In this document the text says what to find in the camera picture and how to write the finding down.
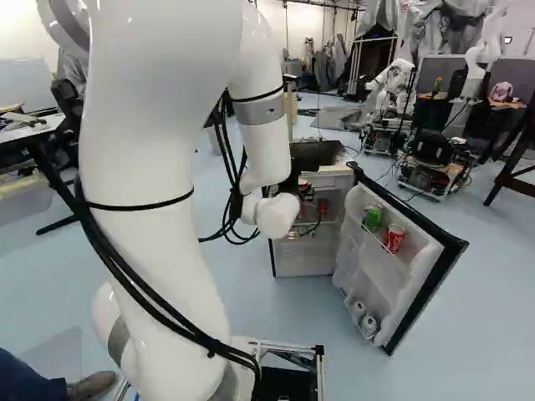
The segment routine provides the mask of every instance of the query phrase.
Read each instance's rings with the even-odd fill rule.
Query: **gray ring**
[[[120,367],[120,360],[123,357],[126,344],[130,340],[130,331],[126,326],[123,316],[119,316],[115,321],[113,328],[111,329],[110,336],[108,337],[108,354],[115,361],[117,366]]]
[[[65,0],[49,0],[50,9],[58,20],[61,28],[78,44],[83,50],[89,52],[91,40],[87,32],[74,17],[71,9]]]
[[[284,116],[284,97],[261,99],[248,103],[233,103],[237,120],[243,125],[262,125]]]

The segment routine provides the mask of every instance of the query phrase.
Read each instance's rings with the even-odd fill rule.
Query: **shoe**
[[[74,384],[67,384],[69,401],[84,401],[108,391],[115,383],[115,372],[97,372]]]

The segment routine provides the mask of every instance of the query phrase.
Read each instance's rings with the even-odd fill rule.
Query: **pink object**
[[[501,82],[494,85],[490,98],[495,102],[507,102],[507,98],[512,97],[512,85],[508,82]]]
[[[401,244],[405,238],[405,228],[399,224],[390,224],[385,233],[385,245],[386,249],[394,255],[400,251]]]

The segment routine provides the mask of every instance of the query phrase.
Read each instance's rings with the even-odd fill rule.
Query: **green can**
[[[382,205],[370,205],[364,209],[364,217],[362,219],[362,228],[369,232],[376,232],[381,225],[383,218]]]

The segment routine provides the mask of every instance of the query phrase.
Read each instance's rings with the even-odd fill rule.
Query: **blue jeans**
[[[0,348],[0,399],[2,401],[66,401],[64,378],[48,380],[26,363]]]

